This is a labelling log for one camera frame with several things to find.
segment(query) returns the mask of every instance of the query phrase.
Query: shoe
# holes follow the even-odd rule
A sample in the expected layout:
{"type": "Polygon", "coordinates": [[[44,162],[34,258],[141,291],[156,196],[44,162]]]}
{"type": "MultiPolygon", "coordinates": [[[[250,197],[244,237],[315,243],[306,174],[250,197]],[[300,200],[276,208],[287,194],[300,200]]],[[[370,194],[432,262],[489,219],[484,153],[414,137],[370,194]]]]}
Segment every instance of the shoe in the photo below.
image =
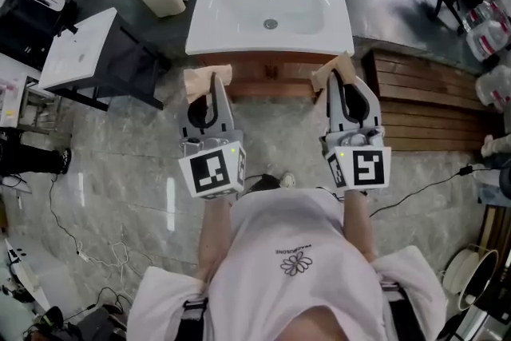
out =
{"type": "Polygon", "coordinates": [[[296,185],[295,175],[286,172],[280,178],[280,188],[294,188],[296,185]]]}
{"type": "Polygon", "coordinates": [[[64,162],[64,164],[62,166],[60,174],[65,175],[69,170],[69,164],[71,163],[71,149],[69,148],[65,149],[64,153],[62,154],[62,161],[64,162]]]}

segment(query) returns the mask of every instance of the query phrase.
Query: shoulder strap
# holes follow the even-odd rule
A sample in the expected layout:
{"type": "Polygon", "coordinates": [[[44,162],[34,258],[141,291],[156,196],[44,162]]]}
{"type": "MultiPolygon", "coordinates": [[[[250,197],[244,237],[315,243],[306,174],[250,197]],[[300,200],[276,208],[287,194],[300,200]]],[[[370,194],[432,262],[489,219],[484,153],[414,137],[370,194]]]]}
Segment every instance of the shoulder strap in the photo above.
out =
{"type": "Polygon", "coordinates": [[[185,301],[176,341],[202,341],[204,336],[204,313],[208,307],[208,298],[185,301]]]}
{"type": "Polygon", "coordinates": [[[382,289],[390,305],[398,340],[426,341],[406,291],[399,284],[383,284],[382,289]]]}

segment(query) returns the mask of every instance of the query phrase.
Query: person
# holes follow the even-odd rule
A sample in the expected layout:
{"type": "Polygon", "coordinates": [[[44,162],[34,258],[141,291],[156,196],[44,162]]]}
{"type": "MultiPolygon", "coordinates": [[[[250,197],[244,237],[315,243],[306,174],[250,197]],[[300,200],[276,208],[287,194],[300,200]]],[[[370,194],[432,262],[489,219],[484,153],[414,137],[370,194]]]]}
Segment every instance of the person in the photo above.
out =
{"type": "Polygon", "coordinates": [[[436,339],[446,315],[437,277],[416,247],[377,258],[362,192],[345,192],[343,205],[324,188],[264,179],[266,190],[255,186],[232,207],[225,197],[206,202],[195,278],[146,271],[128,341],[383,341],[401,339],[414,319],[422,339],[436,339]],[[414,314],[396,317],[385,288],[414,314]],[[199,321],[187,319],[194,305],[199,321]]]}
{"type": "Polygon", "coordinates": [[[71,149],[63,154],[0,139],[0,176],[24,172],[65,174],[71,162],[71,149]]]}

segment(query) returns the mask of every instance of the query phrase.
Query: sink basin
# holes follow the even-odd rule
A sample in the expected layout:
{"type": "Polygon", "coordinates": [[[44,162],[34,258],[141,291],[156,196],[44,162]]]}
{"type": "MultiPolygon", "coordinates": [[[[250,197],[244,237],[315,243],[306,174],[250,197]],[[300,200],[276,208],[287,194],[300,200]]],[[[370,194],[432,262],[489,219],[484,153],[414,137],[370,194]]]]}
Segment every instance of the sink basin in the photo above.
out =
{"type": "Polygon", "coordinates": [[[187,54],[354,53],[344,0],[197,0],[187,54]]]}

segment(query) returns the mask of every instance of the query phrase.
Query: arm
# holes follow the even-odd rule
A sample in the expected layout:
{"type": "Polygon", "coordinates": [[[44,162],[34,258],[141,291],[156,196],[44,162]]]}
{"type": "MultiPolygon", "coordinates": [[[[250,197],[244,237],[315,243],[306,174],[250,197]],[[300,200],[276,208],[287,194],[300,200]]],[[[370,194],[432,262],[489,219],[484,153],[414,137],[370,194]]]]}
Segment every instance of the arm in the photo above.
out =
{"type": "Polygon", "coordinates": [[[204,207],[196,278],[208,283],[231,247],[231,205],[227,197],[209,200],[204,207]]]}
{"type": "Polygon", "coordinates": [[[367,213],[367,197],[358,191],[344,194],[344,236],[370,263],[376,259],[373,228],[367,213]]]}

